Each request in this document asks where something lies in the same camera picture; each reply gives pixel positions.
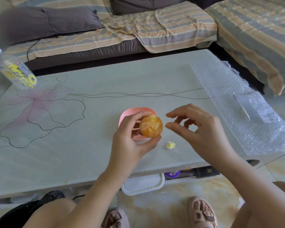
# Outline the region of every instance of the peeled orange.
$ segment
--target peeled orange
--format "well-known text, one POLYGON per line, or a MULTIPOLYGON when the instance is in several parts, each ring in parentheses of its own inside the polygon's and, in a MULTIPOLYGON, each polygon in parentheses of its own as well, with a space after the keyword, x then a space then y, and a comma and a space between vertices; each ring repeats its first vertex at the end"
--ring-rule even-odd
POLYGON ((139 124, 139 129, 147 138, 153 138, 161 135, 163 132, 163 122, 156 115, 152 114, 143 118, 139 124))

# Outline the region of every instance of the hand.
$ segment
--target hand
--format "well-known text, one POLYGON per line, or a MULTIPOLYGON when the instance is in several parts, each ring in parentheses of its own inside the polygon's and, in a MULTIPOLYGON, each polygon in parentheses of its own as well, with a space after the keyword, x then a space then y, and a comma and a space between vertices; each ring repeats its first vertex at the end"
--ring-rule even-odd
POLYGON ((214 167, 238 157, 228 142, 218 117, 193 104, 176 108, 166 116, 177 117, 174 122, 168 122, 166 127, 189 142, 195 152, 214 167), (184 122, 184 126, 181 126, 180 123, 185 119, 188 120, 184 122), (198 127, 195 132, 189 130, 192 124, 198 127))
POLYGON ((144 144, 136 144, 132 138, 139 134, 139 121, 151 112, 139 112, 131 116, 126 116, 121 122, 118 130, 113 136, 112 151, 107 169, 118 174, 125 181, 138 165, 141 158, 154 149, 160 141, 161 136, 152 138, 144 144))

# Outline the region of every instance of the slipper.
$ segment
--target slipper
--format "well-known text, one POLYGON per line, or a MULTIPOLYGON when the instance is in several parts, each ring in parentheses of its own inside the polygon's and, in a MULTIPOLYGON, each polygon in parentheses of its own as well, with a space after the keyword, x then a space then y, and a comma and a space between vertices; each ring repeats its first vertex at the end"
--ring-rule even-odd
POLYGON ((218 228, 217 218, 213 208, 205 199, 200 197, 191 197, 187 202, 187 212, 190 222, 190 228, 218 228), (201 211, 193 208, 195 201, 204 201, 208 209, 211 211, 201 211))
POLYGON ((128 217, 125 214, 125 211, 121 209, 120 207, 115 208, 108 216, 105 221, 105 228, 130 228, 129 220, 128 217), (114 225, 110 225, 109 218, 111 217, 112 214, 118 214, 120 219, 115 222, 114 225))

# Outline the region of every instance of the table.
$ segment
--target table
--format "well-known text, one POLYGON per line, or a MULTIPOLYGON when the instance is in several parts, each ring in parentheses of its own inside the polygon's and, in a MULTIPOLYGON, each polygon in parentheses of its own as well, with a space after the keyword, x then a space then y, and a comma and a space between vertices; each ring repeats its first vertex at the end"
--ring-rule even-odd
MULTIPOLYGON (((119 117, 131 107, 152 108, 163 123, 188 103, 218 115, 189 65, 201 60, 221 62, 205 49, 42 76, 33 92, 10 87, 0 99, 0 197, 95 181, 108 164, 119 117)), ((247 157, 223 127, 235 151, 257 166, 284 154, 247 157)), ((170 130, 162 137, 133 176, 208 165, 170 130), (167 149, 168 141, 176 148, 167 149)))

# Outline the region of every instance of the black cable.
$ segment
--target black cable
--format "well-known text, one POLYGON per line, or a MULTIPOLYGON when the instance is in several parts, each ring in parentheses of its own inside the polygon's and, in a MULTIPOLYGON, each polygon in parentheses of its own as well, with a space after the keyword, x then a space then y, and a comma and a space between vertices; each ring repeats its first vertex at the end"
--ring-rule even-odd
POLYGON ((28 51, 27 51, 27 53, 26 53, 26 58, 27 58, 28 62, 29 62, 29 58, 28 58, 29 55, 28 55, 28 53, 29 53, 30 49, 31 49, 34 45, 36 45, 38 42, 40 42, 40 40, 41 40, 41 39, 38 39, 38 41, 35 42, 33 45, 31 45, 31 47, 28 49, 28 51))

